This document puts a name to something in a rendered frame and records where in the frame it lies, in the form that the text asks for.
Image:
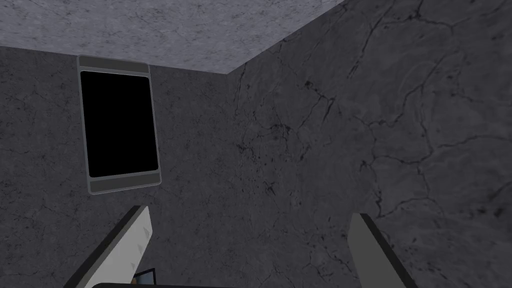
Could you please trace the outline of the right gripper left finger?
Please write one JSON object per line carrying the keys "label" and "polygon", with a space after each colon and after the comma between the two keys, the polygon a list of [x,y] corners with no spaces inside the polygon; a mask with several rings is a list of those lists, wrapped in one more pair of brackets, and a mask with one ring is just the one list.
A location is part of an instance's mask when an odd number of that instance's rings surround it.
{"label": "right gripper left finger", "polygon": [[149,207],[133,206],[93,250],[63,288],[129,284],[153,234]]}

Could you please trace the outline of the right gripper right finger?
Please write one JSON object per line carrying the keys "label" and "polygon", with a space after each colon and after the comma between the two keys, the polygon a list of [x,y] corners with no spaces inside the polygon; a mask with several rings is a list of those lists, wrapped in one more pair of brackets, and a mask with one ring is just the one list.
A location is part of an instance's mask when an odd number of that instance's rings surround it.
{"label": "right gripper right finger", "polygon": [[348,247],[362,288],[419,288],[366,213],[353,213]]}

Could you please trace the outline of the black window with grey frame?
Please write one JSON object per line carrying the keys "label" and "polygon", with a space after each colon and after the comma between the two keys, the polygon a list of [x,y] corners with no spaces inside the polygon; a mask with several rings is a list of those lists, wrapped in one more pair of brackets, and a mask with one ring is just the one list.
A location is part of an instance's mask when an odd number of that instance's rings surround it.
{"label": "black window with grey frame", "polygon": [[76,62],[88,192],[161,184],[150,66],[90,55]]}

